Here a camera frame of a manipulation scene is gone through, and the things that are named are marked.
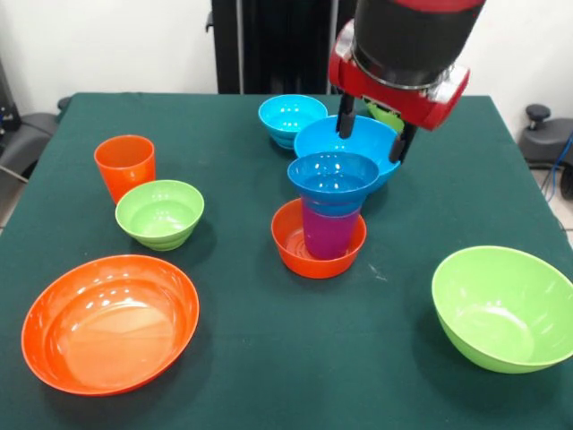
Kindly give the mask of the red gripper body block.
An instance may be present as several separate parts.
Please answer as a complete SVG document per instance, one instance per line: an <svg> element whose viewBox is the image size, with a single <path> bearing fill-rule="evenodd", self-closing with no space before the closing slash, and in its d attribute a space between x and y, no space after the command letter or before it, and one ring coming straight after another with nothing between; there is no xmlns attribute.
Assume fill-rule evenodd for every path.
<svg viewBox="0 0 573 430"><path fill-rule="evenodd" d="M425 130L434 130L446 120L468 84L469 69L454 64L428 88L392 87L362 70L355 61L353 44L354 22L349 21L339 32L330 54L330 83L356 99L368 99L394 111L404 122Z"/></svg>

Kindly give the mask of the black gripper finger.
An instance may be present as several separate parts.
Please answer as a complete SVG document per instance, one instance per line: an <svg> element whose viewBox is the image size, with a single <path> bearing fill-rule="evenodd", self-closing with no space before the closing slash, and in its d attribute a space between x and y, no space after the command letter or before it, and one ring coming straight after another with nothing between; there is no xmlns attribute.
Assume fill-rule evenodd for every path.
<svg viewBox="0 0 573 430"><path fill-rule="evenodd" d="M409 151L411 143L415 138L418 127L415 125L405 125L401 134L397 136L396 140L393 142L391 150L389 152L389 161L391 163L400 162L403 163L404 159Z"/></svg>
<svg viewBox="0 0 573 430"><path fill-rule="evenodd" d="M348 138L353 132L355 123L354 103L355 98L352 95L345 92L341 95L336 125L336 131L340 138Z"/></svg>

